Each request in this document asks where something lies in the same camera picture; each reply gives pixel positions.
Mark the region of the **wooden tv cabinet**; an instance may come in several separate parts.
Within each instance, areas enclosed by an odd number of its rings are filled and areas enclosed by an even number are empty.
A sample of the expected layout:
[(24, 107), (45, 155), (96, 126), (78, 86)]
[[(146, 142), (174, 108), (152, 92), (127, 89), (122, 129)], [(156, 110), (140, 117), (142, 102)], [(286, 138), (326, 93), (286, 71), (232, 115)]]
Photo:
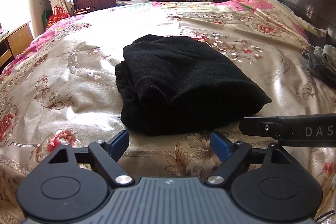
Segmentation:
[(29, 23), (21, 25), (1, 38), (1, 72), (30, 45), (33, 39)]

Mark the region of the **grey jeans garment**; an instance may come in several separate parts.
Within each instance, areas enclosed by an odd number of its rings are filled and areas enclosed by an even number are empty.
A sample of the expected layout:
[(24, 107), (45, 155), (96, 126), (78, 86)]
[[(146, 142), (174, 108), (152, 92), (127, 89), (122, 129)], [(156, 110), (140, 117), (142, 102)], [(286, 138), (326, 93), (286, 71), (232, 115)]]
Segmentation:
[(315, 48), (310, 46), (307, 50), (302, 52), (302, 58), (305, 62), (306, 70), (315, 78), (322, 76), (322, 64), (319, 59), (314, 55)]

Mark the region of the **green bag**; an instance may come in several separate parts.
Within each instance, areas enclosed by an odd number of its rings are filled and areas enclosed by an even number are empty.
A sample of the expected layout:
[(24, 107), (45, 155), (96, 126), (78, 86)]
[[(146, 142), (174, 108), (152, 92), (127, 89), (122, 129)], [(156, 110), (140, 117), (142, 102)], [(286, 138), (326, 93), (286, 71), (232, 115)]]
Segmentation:
[(49, 22), (49, 17), (53, 15), (53, 12), (52, 10), (44, 10), (43, 13), (42, 13), (42, 23), (43, 23), (43, 28), (44, 30), (47, 29), (47, 25), (48, 25), (48, 22)]

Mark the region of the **red gift bag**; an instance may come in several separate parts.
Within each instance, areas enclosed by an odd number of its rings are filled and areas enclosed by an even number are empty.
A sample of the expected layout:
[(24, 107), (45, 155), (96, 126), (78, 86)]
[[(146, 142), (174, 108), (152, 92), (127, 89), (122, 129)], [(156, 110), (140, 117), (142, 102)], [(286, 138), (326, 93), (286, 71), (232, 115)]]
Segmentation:
[(62, 19), (68, 18), (69, 16), (70, 16), (69, 13), (64, 11), (62, 7), (55, 6), (53, 10), (53, 14), (50, 15), (48, 19), (46, 29), (49, 29), (55, 23), (59, 22)]

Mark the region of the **olive green garment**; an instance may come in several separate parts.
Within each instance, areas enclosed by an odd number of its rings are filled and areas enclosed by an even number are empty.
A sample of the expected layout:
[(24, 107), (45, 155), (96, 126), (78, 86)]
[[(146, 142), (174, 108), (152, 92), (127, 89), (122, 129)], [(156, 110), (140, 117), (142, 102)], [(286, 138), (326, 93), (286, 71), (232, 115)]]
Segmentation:
[(336, 75), (336, 47), (325, 44), (323, 48), (315, 47), (314, 55), (319, 62), (332, 74)]

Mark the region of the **black pants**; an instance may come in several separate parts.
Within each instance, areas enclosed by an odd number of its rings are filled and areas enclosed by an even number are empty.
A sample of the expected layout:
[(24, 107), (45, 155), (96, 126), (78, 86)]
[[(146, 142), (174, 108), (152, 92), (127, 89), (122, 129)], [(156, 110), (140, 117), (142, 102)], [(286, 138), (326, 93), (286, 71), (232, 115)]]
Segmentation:
[(272, 101), (229, 58), (187, 36), (143, 36), (122, 54), (121, 121), (145, 135), (214, 130)]

